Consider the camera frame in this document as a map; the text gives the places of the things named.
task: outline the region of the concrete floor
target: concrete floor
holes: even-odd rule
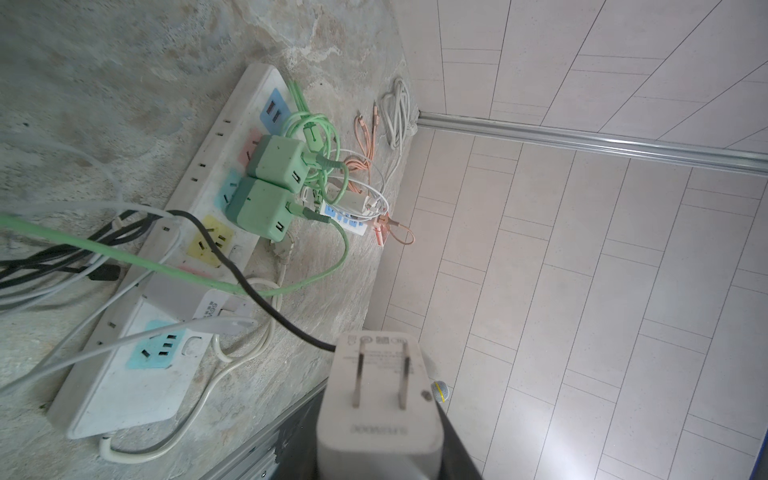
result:
[[[129,201],[164,206],[245,67],[277,66],[296,79],[314,111],[327,113],[354,145],[353,118],[396,74],[408,80],[388,2],[229,0],[228,2],[3,2],[0,18],[0,131],[64,142],[107,161]],[[394,161],[379,139],[377,161]],[[98,171],[67,155],[0,144],[0,202],[112,198]],[[392,182],[395,198],[402,169]],[[76,234],[108,214],[67,214],[41,223]],[[287,283],[335,261],[333,229],[294,224],[298,246]],[[3,231],[3,257],[39,243]],[[133,251],[139,245],[133,245]],[[333,341],[359,328],[381,250],[371,236],[352,238],[342,270],[289,295],[283,312],[306,331]],[[250,271],[274,276],[263,245]],[[114,285],[83,282],[53,304],[0,320],[0,382],[33,367],[69,329],[103,303]],[[65,355],[80,347],[73,342]],[[65,373],[0,399],[0,478],[199,478],[290,403],[325,378],[330,355],[279,329],[261,359],[220,384],[182,443],[144,465],[109,464],[94,439],[68,441],[45,419]],[[171,434],[197,401],[217,362],[204,359],[176,419],[122,432],[118,449],[141,450]]]

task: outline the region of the white plug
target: white plug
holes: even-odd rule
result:
[[[434,480],[443,429],[419,343],[397,332],[339,337],[317,420],[323,480]]]

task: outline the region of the aluminum strip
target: aluminum strip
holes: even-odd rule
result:
[[[768,154],[422,112],[420,127],[768,177]]]

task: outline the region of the green cable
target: green cable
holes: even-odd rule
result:
[[[339,231],[339,233],[341,233],[341,237],[344,240],[344,253],[342,254],[339,261],[322,273],[312,275],[311,277],[292,285],[283,286],[273,290],[264,290],[259,292],[259,295],[275,296],[295,292],[296,290],[304,288],[312,282],[316,282],[317,280],[329,276],[331,273],[338,270],[342,264],[344,264],[344,261],[349,254],[349,239],[347,238],[344,229],[335,220],[330,219],[329,223],[331,223]],[[18,217],[0,215],[0,227],[7,227],[18,232],[45,238],[46,240],[50,240],[54,243],[66,243],[67,245],[72,245],[73,247],[90,250],[91,252],[99,253],[100,255],[105,255],[121,262],[130,263],[131,265],[140,266],[142,268],[146,268],[147,270],[163,273],[165,275],[172,276],[173,278],[184,280],[185,282],[197,283],[199,285],[208,286],[210,288],[221,290],[222,292],[226,293],[231,293],[233,295],[247,295],[245,290],[243,290],[243,287],[240,285],[221,282],[219,280],[213,280],[204,276],[198,276],[194,273],[189,273],[185,272],[184,270],[179,270],[178,268],[173,268],[172,266],[163,265],[162,263],[156,263],[152,260],[138,257],[131,253],[124,252],[123,250],[118,250],[108,245],[104,245],[103,243],[94,242],[93,240],[87,240],[85,238],[74,237],[69,233],[60,232],[58,230],[53,230],[47,227],[41,227],[39,225],[35,225],[34,223],[29,223],[26,220],[22,220]]]

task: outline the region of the stained concrete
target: stained concrete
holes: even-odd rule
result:
[[[245,67],[276,65],[305,89],[355,145],[353,118],[400,74],[408,80],[392,9],[384,0],[192,2],[0,2],[0,130],[73,145],[114,169],[129,201],[164,206]],[[379,138],[377,163],[395,156]],[[387,191],[396,197],[402,168]],[[0,202],[110,199],[98,170],[70,154],[0,143]],[[36,221],[85,235],[109,214],[52,214]],[[328,226],[294,222],[298,239],[286,283],[327,268],[341,253]],[[42,243],[0,232],[2,257]],[[283,312],[333,341],[359,328],[381,250],[353,237],[346,265],[286,297]],[[129,246],[136,251],[141,242]],[[274,277],[260,243],[249,271]],[[0,382],[33,367],[114,284],[84,281],[42,306],[0,319]],[[71,355],[87,333],[64,351]],[[252,338],[229,339],[241,350]],[[143,465],[115,465],[96,439],[69,441],[45,419],[66,372],[0,399],[0,478],[189,478],[202,476],[260,427],[326,377],[331,355],[279,328],[259,359],[219,384],[181,444]],[[148,449],[194,406],[218,362],[209,352],[175,419],[120,432],[118,449]]]

